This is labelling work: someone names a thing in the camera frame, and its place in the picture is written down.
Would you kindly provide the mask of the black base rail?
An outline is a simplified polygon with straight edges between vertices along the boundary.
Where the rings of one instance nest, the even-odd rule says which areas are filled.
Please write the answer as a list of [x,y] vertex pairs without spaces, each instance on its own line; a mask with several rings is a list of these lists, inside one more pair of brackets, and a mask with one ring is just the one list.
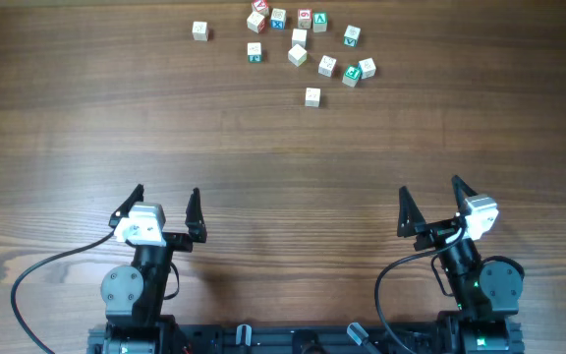
[[401,323],[398,345],[380,326],[265,327],[185,325],[169,337],[92,329],[88,353],[504,353],[526,350],[519,324]]

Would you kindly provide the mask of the blue edged wooden block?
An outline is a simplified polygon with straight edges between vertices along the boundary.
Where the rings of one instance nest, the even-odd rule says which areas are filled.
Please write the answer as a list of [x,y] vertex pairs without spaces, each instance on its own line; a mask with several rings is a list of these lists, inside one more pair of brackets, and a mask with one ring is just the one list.
[[361,60],[359,62],[359,69],[361,71],[362,79],[373,77],[376,72],[376,66],[372,58]]

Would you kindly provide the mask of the plain wooden block far left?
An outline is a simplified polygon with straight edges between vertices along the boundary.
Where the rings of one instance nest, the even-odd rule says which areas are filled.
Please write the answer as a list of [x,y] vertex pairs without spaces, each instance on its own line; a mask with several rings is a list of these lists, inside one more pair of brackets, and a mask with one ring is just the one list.
[[209,29],[207,22],[193,22],[192,34],[196,41],[208,41]]

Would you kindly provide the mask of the plain wooden block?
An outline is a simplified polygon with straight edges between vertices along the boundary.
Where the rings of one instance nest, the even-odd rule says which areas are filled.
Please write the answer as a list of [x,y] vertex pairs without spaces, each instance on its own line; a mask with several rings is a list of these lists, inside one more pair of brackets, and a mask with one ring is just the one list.
[[307,46],[308,31],[306,29],[293,29],[292,32],[292,46]]
[[207,22],[193,22],[192,34],[196,41],[208,41],[209,29]]

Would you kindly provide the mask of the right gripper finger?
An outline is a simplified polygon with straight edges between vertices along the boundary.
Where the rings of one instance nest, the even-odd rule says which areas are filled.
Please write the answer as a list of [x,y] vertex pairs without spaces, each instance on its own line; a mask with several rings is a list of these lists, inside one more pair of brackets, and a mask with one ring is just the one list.
[[473,190],[460,176],[454,175],[451,178],[456,204],[460,212],[465,212],[466,198],[476,196],[478,193]]
[[406,186],[399,189],[398,237],[412,237],[426,231],[427,223]]

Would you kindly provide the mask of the blue X block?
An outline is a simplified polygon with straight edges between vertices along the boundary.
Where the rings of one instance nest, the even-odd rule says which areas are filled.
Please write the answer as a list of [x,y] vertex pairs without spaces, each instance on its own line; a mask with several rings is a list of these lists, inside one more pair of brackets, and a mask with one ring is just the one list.
[[273,29],[283,30],[286,26],[286,11],[284,9],[273,8],[270,14],[270,25]]

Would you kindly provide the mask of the blue P wooden block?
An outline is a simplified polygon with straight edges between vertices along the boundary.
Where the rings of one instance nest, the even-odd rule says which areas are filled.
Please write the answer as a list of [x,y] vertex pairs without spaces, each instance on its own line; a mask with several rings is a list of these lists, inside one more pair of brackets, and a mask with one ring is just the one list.
[[301,66],[307,60],[308,53],[300,44],[294,45],[288,51],[288,60],[296,67]]

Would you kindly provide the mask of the green V block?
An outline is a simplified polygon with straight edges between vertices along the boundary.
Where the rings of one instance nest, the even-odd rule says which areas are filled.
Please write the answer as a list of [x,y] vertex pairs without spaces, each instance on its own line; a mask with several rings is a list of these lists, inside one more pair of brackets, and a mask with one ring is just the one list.
[[348,25],[343,35],[343,43],[346,46],[356,47],[359,42],[360,34],[360,28]]

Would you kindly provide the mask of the wooden picture block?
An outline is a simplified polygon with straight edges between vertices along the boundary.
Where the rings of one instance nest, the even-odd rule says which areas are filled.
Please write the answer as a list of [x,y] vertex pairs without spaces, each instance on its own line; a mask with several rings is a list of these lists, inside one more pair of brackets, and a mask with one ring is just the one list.
[[337,60],[335,58],[323,55],[318,64],[318,72],[325,77],[332,77],[336,63]]

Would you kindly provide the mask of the green E block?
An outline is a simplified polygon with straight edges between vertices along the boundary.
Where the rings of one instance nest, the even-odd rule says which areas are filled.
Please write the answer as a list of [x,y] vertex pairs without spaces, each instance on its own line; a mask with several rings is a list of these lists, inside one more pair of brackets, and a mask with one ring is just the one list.
[[354,88],[362,75],[361,70],[355,66],[349,66],[343,74],[342,83],[348,87]]

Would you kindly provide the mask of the wooden block lowest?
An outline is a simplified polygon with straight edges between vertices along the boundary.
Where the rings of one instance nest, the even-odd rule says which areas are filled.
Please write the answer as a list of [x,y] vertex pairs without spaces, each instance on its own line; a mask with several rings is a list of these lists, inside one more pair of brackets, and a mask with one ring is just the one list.
[[306,88],[305,106],[319,107],[321,97],[320,88]]

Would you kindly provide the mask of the green A block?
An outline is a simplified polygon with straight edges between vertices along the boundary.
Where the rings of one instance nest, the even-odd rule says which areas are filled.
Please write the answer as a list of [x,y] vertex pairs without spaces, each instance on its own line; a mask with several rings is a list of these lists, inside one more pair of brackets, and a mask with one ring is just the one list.
[[328,16],[324,12],[312,14],[312,29],[314,32],[325,32],[328,28]]

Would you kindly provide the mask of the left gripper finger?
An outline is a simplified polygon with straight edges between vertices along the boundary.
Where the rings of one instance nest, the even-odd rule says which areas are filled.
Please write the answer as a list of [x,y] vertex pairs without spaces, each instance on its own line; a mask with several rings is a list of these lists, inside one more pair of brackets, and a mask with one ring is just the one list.
[[200,190],[194,188],[186,208],[185,225],[188,234],[195,243],[205,243],[207,239],[206,225],[200,203]]
[[137,184],[131,194],[111,214],[108,226],[110,228],[116,228],[121,219],[128,216],[134,204],[143,201],[143,193],[143,184]]

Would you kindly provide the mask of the red edged wooden block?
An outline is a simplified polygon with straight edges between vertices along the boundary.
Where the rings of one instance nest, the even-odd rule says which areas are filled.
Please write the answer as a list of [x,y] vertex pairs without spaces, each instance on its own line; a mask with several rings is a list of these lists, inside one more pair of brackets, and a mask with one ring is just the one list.
[[262,32],[265,26],[265,16],[259,12],[252,12],[247,17],[247,27],[256,33]]

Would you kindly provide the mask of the plain wooden block centre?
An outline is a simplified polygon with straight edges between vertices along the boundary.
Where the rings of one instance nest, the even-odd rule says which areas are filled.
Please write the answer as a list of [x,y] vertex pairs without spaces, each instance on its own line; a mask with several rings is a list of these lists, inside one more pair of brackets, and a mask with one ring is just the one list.
[[292,32],[292,46],[307,46],[308,31],[306,29],[293,29]]

